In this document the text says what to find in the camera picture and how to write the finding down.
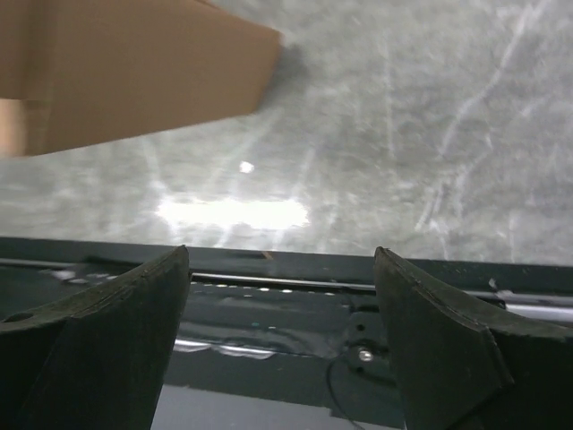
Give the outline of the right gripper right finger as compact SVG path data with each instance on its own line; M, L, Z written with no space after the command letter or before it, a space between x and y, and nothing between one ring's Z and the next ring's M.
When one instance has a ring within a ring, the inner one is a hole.
M374 255L389 361L410 429L569 429L572 330Z

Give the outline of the brown cardboard box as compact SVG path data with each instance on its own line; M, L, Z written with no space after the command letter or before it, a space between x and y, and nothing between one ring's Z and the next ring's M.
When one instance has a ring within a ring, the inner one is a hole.
M278 31L208 1L4 1L1 153L248 115L280 50Z

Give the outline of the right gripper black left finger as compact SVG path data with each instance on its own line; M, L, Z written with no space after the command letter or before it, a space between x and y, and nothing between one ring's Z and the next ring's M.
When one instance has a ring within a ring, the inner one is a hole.
M188 293L178 246L3 319L2 428L150 428Z

